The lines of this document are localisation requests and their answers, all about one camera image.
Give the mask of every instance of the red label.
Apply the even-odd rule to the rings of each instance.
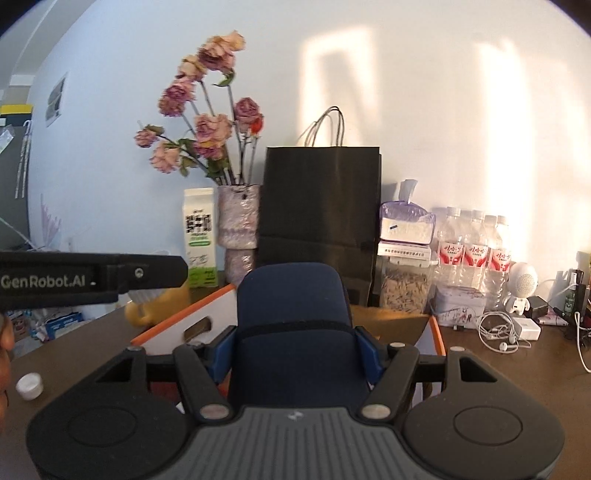
[[[484,268],[488,257],[488,247],[482,245],[466,245],[462,263],[470,267]]]
[[[504,248],[491,250],[488,255],[488,268],[497,272],[508,272],[511,266],[511,254]]]
[[[462,260],[464,246],[461,244],[448,244],[439,242],[439,263],[446,265],[458,265]]]

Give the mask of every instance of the power adapter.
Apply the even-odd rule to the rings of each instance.
[[[542,330],[532,319],[512,316],[511,321],[515,326],[515,334],[518,340],[537,340],[540,337]]]

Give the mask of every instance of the milk carton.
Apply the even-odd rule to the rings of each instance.
[[[186,189],[183,213],[189,287],[217,287],[213,188]]]

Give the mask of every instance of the flower stem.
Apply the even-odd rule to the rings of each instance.
[[[234,120],[234,130],[236,131],[236,138],[238,139],[238,151],[240,152],[240,172],[238,173],[238,183],[240,183],[242,177],[242,166],[243,166],[243,157],[244,157],[244,150],[242,148],[242,142],[240,141],[240,132],[238,131],[238,123],[236,122],[236,112],[234,110],[234,96],[232,94],[232,88],[228,85],[226,87],[228,89],[228,96],[230,97],[230,108],[232,109],[232,118]]]
[[[193,112],[195,112],[195,115],[199,115],[199,110],[197,110],[195,103],[192,100],[189,100],[189,102],[191,102],[191,106],[193,107]]]
[[[201,84],[201,88],[203,89],[203,95],[205,96],[205,101],[207,102],[207,106],[209,107],[209,113],[211,113],[212,116],[215,116],[215,113],[213,113],[212,102],[209,99],[209,94],[207,92],[207,89],[205,88],[205,84],[203,83],[203,81],[199,83]]]
[[[191,125],[191,122],[189,122],[189,120],[187,120],[187,117],[184,116],[184,113],[183,113],[183,119],[185,120],[185,123],[189,127],[189,130],[193,133],[193,135],[195,135],[195,137],[197,137],[197,134],[195,133],[195,130],[193,129],[193,126]]]
[[[255,137],[255,141],[252,144],[252,155],[251,155],[251,166],[248,168],[248,184],[252,185],[252,166],[255,164],[255,152],[256,144],[258,143],[258,137]]]

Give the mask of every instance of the white bottle cap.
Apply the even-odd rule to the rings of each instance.
[[[17,392],[24,400],[34,400],[43,392],[41,375],[26,374],[17,382]]]
[[[448,217],[459,217],[462,211],[456,207],[447,207],[447,216]]]

